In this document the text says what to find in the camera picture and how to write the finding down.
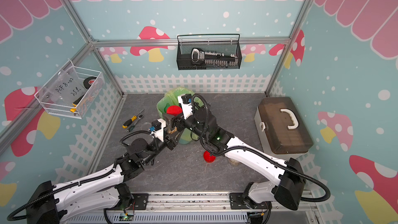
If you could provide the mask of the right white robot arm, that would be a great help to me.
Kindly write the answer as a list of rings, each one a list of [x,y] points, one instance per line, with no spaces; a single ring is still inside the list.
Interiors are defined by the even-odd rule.
[[[160,128],[154,135],[160,141],[172,142],[185,129],[197,135],[201,146],[214,157],[225,156],[257,171],[267,178],[265,183],[249,183],[245,198],[249,202],[276,201],[296,211],[301,202],[324,202],[331,197],[329,188],[321,181],[305,175],[300,163],[265,154],[221,128],[210,106],[200,94],[182,94],[178,97],[181,113],[163,114]]]

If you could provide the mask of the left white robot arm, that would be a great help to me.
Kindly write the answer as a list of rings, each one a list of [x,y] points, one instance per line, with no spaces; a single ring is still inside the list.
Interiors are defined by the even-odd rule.
[[[148,130],[131,132],[120,140],[126,153],[110,166],[66,183],[40,184],[25,205],[7,216],[9,222],[60,224],[92,210],[122,210],[127,217],[137,205],[126,183],[144,171],[165,148],[173,149],[184,130],[179,120],[158,119]]]

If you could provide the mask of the peanut jar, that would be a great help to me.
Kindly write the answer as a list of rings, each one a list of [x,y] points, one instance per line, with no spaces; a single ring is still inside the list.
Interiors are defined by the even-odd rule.
[[[168,124],[167,133],[173,134],[183,131],[182,122],[182,108],[177,105],[172,105],[166,110],[166,121]]]

